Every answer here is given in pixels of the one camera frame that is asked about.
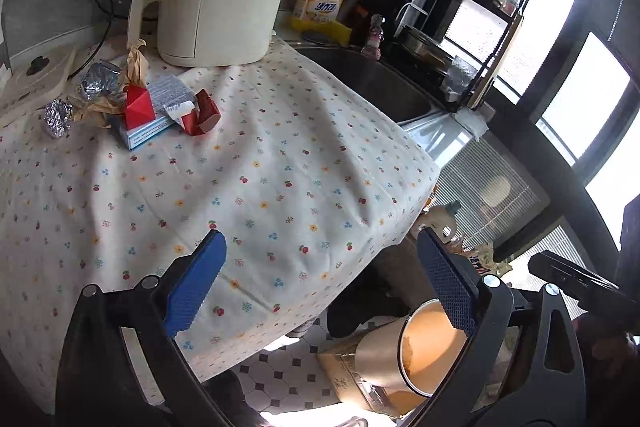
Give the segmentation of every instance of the pot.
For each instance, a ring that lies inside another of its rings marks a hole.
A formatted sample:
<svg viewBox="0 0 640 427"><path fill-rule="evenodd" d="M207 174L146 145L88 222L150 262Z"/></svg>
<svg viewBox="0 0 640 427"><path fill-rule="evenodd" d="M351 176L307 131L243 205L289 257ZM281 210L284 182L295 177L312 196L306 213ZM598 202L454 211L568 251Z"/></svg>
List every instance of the pot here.
<svg viewBox="0 0 640 427"><path fill-rule="evenodd" d="M385 390L431 397L465 343L464 331L431 299L408 317L367 333L356 348L355 366L366 382Z"/></svg>
<svg viewBox="0 0 640 427"><path fill-rule="evenodd" d="M431 37L412 26L405 26L400 35L402 47L415 58L432 66L438 73L446 74L453 57L444 51Z"/></svg>

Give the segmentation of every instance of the blue gripper pad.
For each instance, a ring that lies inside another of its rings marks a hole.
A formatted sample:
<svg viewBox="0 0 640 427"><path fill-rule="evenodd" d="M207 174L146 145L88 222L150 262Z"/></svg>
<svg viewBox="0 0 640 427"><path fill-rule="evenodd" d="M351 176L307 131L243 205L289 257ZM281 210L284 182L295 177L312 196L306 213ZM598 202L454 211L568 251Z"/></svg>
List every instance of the blue gripper pad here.
<svg viewBox="0 0 640 427"><path fill-rule="evenodd" d="M211 231L191 255L193 260L167 297L164 331L174 338L191 327L226 259L225 236Z"/></svg>
<svg viewBox="0 0 640 427"><path fill-rule="evenodd" d="M430 230L418 234L417 255L425 275L429 278L451 325L462 330L468 338L476 331L475 296L449 259L441 243Z"/></svg>

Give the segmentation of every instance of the bucket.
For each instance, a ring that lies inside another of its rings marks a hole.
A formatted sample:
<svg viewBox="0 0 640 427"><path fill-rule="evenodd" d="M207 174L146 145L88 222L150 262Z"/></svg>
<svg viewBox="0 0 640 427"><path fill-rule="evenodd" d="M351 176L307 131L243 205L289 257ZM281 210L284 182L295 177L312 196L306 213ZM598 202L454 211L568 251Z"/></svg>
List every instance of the bucket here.
<svg viewBox="0 0 640 427"><path fill-rule="evenodd" d="M466 342L439 299L367 333L356 348L357 372L369 383L431 397Z"/></svg>

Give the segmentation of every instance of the cardboard box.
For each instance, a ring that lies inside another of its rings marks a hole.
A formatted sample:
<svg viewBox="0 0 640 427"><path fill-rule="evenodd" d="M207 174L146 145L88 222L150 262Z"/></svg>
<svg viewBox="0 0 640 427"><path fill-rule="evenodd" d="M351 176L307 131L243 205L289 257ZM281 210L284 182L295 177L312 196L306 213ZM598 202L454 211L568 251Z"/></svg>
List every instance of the cardboard box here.
<svg viewBox="0 0 640 427"><path fill-rule="evenodd" d="M320 365L341 402L386 414L391 418L403 416L420 405L425 398L405 391L388 393L384 388L370 384L358 374L355 365L356 347L367 333L369 331L349 337L319 353Z"/></svg>

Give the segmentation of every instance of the small bottle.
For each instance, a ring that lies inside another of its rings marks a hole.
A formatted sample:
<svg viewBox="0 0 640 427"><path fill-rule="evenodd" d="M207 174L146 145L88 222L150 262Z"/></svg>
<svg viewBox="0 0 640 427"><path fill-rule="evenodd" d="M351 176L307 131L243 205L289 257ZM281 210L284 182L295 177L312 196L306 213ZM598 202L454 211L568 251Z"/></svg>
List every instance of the small bottle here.
<svg viewBox="0 0 640 427"><path fill-rule="evenodd" d="M418 234L422 229L428 227L433 229L433 232L436 233L443 243L447 244L454 238L458 231L455 216L460 208L462 208L462 203L459 201L452 201L444 206L432 206L426 214L423 214L415 220L410 230L411 235L414 239L418 239Z"/></svg>
<svg viewBox="0 0 640 427"><path fill-rule="evenodd" d="M371 60L380 60L380 42L384 39L382 24L385 18L382 15L374 15L371 18L371 28L369 29L369 37L364 45L361 53Z"/></svg>

